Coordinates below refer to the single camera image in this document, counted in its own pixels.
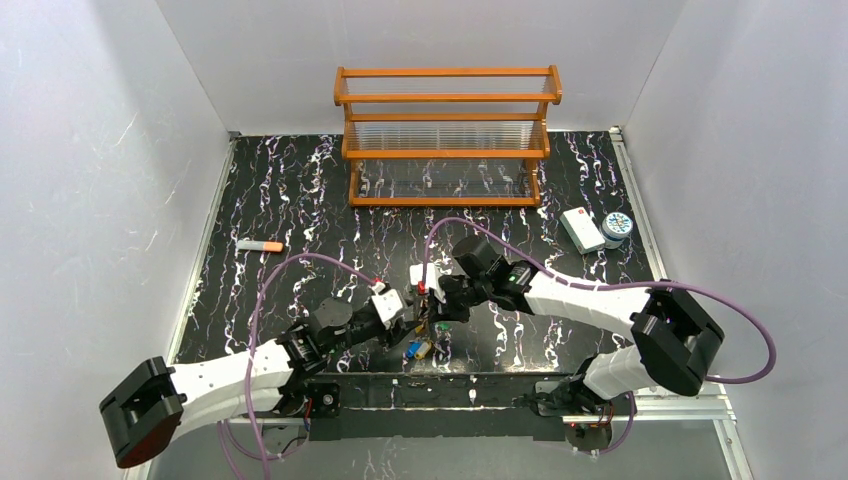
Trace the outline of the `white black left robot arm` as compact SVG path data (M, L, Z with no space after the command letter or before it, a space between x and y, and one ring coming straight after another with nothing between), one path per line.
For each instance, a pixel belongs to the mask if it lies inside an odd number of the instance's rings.
M411 305L395 290L358 309L327 299L254 350L190 364L142 361L99 404L117 467L143 464L205 425L300 403L305 381L333 353L372 339L394 345L407 335L403 316Z

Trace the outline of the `cluster of tagged keys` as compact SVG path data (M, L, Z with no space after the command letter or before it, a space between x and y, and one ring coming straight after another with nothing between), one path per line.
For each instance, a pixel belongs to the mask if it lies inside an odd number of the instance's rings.
M430 341L434 347L437 332L443 330L447 322L448 316L443 312L442 305L438 301L422 300L414 310L411 326L413 338L410 343Z

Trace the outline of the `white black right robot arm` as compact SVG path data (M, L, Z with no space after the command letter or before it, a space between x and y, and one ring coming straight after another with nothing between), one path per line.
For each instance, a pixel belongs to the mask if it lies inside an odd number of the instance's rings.
M494 303L502 310L581 322L628 341L587 358L565 379L539 382L515 399L539 416L590 413L643 388L694 397L724 340L702 306L668 282L585 285L532 259L511 262L478 236L461 240L452 255L459 275L444 275L430 263L409 269L411 287L426 296L433 321L465 322L471 308Z

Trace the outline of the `blue key tag front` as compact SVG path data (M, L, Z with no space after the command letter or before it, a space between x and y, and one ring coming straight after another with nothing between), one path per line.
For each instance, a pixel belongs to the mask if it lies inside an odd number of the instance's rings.
M407 359L413 358L417 350L420 348L420 345L420 342L411 342L405 351L404 357Z

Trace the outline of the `yellow key tag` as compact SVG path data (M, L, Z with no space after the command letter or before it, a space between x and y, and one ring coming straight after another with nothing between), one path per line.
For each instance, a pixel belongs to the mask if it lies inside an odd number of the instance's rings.
M431 351L432 347L433 344L430 341L421 342L414 352L414 358L417 360L422 360L426 358L428 353Z

